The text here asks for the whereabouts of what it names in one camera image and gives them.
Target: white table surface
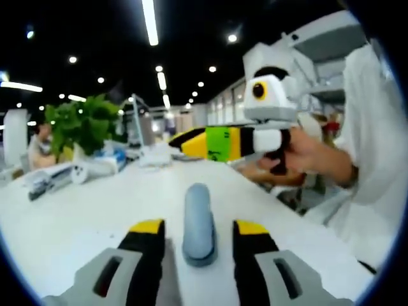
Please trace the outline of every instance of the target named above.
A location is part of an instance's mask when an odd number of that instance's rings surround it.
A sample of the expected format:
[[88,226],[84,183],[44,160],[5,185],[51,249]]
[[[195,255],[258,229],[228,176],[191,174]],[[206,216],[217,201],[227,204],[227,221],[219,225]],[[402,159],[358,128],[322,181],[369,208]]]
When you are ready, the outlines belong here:
[[[218,234],[218,259],[193,268],[181,253],[184,195],[208,186]],[[143,220],[166,220],[184,305],[239,305],[233,276],[232,225],[244,219],[267,228],[279,249],[289,249],[321,275],[337,298],[356,300],[372,276],[328,229],[302,219],[229,166],[211,161],[175,162],[147,172],[133,163],[121,173],[70,185],[34,202],[24,179],[0,189],[0,228],[18,268],[40,297],[59,295],[74,274],[107,247],[117,247]]]

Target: shelf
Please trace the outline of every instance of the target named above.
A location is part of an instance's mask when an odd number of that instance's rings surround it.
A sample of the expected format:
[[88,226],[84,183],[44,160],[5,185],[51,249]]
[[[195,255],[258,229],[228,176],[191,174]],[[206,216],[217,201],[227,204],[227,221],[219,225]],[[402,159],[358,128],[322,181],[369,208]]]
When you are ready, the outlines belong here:
[[350,25],[294,43],[293,48],[319,63],[344,58],[364,44],[366,39],[361,27]]
[[339,85],[320,85],[311,88],[307,94],[311,94],[323,103],[344,103],[346,97],[344,89]]

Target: yellow eye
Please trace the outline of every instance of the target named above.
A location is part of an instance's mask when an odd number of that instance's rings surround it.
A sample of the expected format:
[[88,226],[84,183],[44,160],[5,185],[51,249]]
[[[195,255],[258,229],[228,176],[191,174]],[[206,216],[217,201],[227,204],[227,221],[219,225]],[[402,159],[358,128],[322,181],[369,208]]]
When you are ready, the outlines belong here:
[[252,88],[252,94],[257,100],[265,100],[266,97],[266,83],[256,82]]

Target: potted plant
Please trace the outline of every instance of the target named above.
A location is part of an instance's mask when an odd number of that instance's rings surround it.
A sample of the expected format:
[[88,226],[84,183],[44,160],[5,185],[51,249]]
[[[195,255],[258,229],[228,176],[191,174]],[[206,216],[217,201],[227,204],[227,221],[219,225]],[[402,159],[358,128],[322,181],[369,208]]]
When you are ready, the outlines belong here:
[[72,101],[57,107],[47,105],[45,118],[52,126],[52,152],[60,156],[65,147],[73,149],[73,160],[92,156],[112,139],[120,107],[91,96],[85,102]]

